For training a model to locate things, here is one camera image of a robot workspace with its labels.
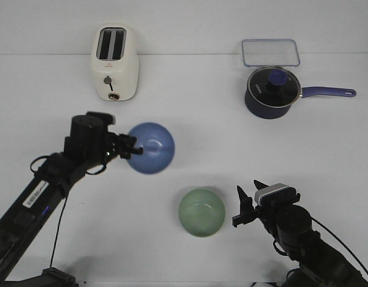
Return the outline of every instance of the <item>white wall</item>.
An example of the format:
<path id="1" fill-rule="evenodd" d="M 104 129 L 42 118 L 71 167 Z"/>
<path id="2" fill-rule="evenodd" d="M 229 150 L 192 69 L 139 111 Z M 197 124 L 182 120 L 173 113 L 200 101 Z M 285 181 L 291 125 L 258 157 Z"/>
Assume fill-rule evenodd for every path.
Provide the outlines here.
<path id="1" fill-rule="evenodd" d="M 89 54 L 106 22 L 132 27 L 139 54 L 231 54 L 245 38 L 368 52 L 368 0 L 5 0 L 0 54 Z"/>

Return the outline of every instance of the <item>white table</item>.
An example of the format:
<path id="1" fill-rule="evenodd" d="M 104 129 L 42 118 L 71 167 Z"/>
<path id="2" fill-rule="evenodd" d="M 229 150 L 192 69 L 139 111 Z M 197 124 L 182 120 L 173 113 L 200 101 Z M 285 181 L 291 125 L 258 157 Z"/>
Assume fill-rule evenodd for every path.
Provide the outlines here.
<path id="1" fill-rule="evenodd" d="M 302 86 L 354 88 L 357 97 L 300 99 L 282 118 L 264 120 L 244 104 L 252 70 L 240 56 L 140 56 L 135 97 L 107 102 L 96 95 L 89 56 L 0 56 L 0 217 L 32 179 L 29 163 L 62 151 L 71 118 L 102 111 L 116 116 L 112 132 L 162 124 L 176 154 L 156 175 L 139 174 L 119 159 L 73 187 L 54 265 L 78 281 L 284 280 L 297 263 L 274 251 L 262 224 L 231 223 L 239 212 L 236 185 L 252 196 L 254 179 L 297 188 L 299 204 L 368 267 L 368 54 L 300 57 L 292 71 Z M 212 187 L 226 206 L 225 224 L 208 238 L 188 234 L 177 218 L 180 198 L 196 186 Z M 60 208 L 10 279 L 48 267 Z"/>

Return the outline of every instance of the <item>saucepan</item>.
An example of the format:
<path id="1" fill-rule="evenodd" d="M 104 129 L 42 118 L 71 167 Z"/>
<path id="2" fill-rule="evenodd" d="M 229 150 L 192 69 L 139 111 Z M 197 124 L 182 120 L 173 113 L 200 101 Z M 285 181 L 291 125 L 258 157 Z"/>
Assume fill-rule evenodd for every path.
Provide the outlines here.
<path id="1" fill-rule="evenodd" d="M 279 66 L 255 70 L 248 79 L 245 104 L 260 118 L 275 119 L 287 113 L 300 97 L 314 95 L 355 97 L 350 88 L 303 87 L 290 71 Z"/>

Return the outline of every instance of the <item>saucepan handle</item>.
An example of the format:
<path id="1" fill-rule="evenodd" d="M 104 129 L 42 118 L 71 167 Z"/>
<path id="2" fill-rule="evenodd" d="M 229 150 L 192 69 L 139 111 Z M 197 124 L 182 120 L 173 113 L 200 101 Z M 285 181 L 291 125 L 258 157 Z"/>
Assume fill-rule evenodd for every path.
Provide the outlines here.
<path id="1" fill-rule="evenodd" d="M 305 87 L 302 88 L 302 97 L 322 94 L 326 96 L 355 97 L 357 92 L 351 88 L 330 88 L 330 87 Z"/>

